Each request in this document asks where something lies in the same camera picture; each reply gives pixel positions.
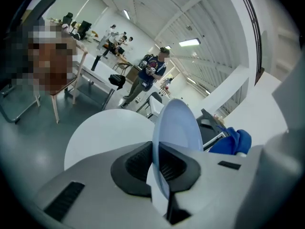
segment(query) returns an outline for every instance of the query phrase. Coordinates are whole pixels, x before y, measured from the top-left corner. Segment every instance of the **blue cloth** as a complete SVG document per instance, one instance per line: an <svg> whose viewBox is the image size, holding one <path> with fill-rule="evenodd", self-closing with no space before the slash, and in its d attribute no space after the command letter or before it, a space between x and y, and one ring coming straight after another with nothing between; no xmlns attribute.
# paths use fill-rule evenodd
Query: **blue cloth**
<svg viewBox="0 0 305 229"><path fill-rule="evenodd" d="M165 71L166 71L166 67L163 67L158 73L157 70L160 69L163 65L164 62L160 62L158 61L158 56L152 57L150 60L147 61L147 64L149 64L152 68L156 69L156 73L157 75L164 75ZM154 78L151 75L146 74L146 69L142 69L138 76L144 80L147 83L152 83Z"/></svg>
<svg viewBox="0 0 305 229"><path fill-rule="evenodd" d="M210 149L210 153L218 153L224 155L236 155L236 153L241 152L247 154L251 148L252 140L249 133L245 130L235 131L233 127L228 129L221 128L226 131L229 136L224 137L219 140Z"/></svg>

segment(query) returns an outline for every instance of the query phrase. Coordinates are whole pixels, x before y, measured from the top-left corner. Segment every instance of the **ceiling light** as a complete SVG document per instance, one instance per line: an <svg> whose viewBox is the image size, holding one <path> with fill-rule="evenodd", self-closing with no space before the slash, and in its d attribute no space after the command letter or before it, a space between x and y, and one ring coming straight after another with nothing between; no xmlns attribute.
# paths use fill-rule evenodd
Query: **ceiling light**
<svg viewBox="0 0 305 229"><path fill-rule="evenodd" d="M185 46L193 46L193 45L199 45L201 42L199 41L198 38L187 40L180 42L180 46L185 47Z"/></svg>
<svg viewBox="0 0 305 229"><path fill-rule="evenodd" d="M127 12L126 10L124 10L124 13L125 13L125 15L126 15L127 19L129 19L129 20L130 20L130 17L129 17L128 12Z"/></svg>
<svg viewBox="0 0 305 229"><path fill-rule="evenodd" d="M188 79L190 82L196 84L196 81L193 81L190 77L187 77L187 79Z"/></svg>

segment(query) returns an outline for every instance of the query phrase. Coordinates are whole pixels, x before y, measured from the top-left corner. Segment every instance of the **ceiling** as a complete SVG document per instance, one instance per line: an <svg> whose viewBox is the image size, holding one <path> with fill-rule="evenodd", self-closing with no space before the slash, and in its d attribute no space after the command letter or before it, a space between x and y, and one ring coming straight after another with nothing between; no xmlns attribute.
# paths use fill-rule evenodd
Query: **ceiling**
<svg viewBox="0 0 305 229"><path fill-rule="evenodd" d="M176 66L205 94L212 92L239 65L236 35L240 23L230 0L103 0L119 11L127 10L131 22L159 46L170 45ZM198 38L199 46L179 42ZM241 101L241 89L226 102L224 115Z"/></svg>

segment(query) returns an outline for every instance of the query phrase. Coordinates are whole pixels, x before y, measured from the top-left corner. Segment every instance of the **gray floor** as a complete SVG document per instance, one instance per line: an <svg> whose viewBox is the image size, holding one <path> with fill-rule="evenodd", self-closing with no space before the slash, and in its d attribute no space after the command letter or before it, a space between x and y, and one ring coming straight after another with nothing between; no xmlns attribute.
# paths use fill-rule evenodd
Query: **gray floor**
<svg viewBox="0 0 305 229"><path fill-rule="evenodd" d="M122 96L130 84L116 91L107 109L119 108ZM9 117L17 116L34 100L31 91L17 87L0 104ZM7 123L0 115L0 165L12 189L23 199L31 199L49 180L63 171L64 155L70 137L77 127L101 110L101 105L80 93L76 105L72 98L61 93L57 97L60 123L56 124L51 97L41 95L41 106L32 106L20 121ZM135 110L132 103L128 109Z"/></svg>

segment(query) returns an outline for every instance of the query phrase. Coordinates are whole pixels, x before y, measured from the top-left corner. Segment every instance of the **sneaker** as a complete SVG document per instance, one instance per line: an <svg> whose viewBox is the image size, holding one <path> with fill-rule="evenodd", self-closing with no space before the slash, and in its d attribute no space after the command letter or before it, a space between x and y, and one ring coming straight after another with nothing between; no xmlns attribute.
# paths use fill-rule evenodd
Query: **sneaker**
<svg viewBox="0 0 305 229"><path fill-rule="evenodd" d="M126 108L127 106L128 106L128 104L127 104L127 103L123 103L123 104L121 104L121 106L120 106L120 107L121 107L122 109L124 109L124 108Z"/></svg>

